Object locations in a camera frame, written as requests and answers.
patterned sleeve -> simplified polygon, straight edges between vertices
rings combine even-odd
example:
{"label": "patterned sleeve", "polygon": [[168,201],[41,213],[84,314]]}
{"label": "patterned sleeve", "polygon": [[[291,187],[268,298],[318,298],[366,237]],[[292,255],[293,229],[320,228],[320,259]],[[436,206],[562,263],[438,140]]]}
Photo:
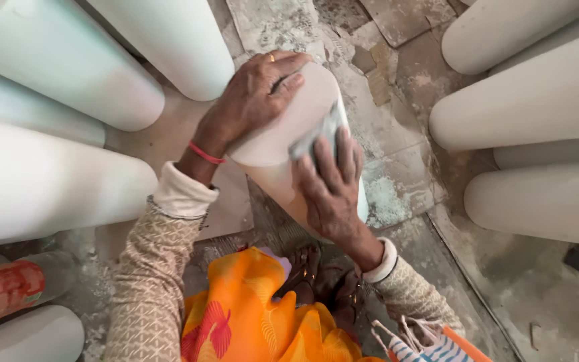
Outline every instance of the patterned sleeve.
{"label": "patterned sleeve", "polygon": [[104,361],[180,360],[182,273],[217,196],[165,164],[158,190],[120,255]]}
{"label": "patterned sleeve", "polygon": [[441,321],[461,336],[465,335],[464,326],[446,302],[446,297],[437,292],[435,286],[428,283],[406,260],[397,256],[397,250],[390,240],[381,240],[385,245],[385,254],[393,254],[394,258],[384,256],[384,263],[378,268],[382,270],[373,270],[370,280],[364,278],[376,288],[390,318],[399,323],[402,316],[429,322]]}

orange fabric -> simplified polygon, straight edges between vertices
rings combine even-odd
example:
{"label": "orange fabric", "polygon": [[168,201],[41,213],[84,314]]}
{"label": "orange fabric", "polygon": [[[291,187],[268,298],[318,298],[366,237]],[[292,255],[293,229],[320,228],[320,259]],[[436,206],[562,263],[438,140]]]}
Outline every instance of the orange fabric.
{"label": "orange fabric", "polygon": [[183,361],[381,361],[361,358],[323,304],[296,309],[294,292],[272,302],[284,269],[255,247],[213,261],[208,278],[185,299]]}
{"label": "orange fabric", "polygon": [[483,354],[477,347],[473,346],[471,342],[465,340],[462,336],[457,334],[449,326],[444,327],[443,333],[448,336],[453,342],[463,349],[468,357],[471,357],[475,362],[493,362],[487,355]]}

debris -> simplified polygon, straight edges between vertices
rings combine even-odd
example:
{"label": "debris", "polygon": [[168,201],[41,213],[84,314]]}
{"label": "debris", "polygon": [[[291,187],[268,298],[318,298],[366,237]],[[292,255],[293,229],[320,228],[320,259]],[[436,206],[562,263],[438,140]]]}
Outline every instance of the debris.
{"label": "debris", "polygon": [[531,338],[531,347],[533,347],[534,350],[540,350],[537,348],[537,346],[535,345],[535,337],[533,336],[533,330],[535,328],[542,328],[542,326],[537,323],[537,322],[531,322],[529,323],[529,335]]}

wrist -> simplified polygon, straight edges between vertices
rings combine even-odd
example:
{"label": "wrist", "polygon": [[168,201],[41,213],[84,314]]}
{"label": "wrist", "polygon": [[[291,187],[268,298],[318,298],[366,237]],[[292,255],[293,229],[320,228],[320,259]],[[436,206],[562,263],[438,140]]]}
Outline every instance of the wrist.
{"label": "wrist", "polygon": [[359,224],[353,239],[342,245],[342,249],[365,273],[381,265],[385,247],[365,224],[360,221]]}

left hand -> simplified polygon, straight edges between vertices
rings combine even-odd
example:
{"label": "left hand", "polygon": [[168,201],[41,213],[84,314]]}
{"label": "left hand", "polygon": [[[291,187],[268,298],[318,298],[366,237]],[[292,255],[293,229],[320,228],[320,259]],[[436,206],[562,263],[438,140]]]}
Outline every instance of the left hand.
{"label": "left hand", "polygon": [[311,60],[309,54],[285,50],[254,55],[200,121],[194,143],[221,157],[233,141],[269,124],[285,111],[305,82],[295,72]]}

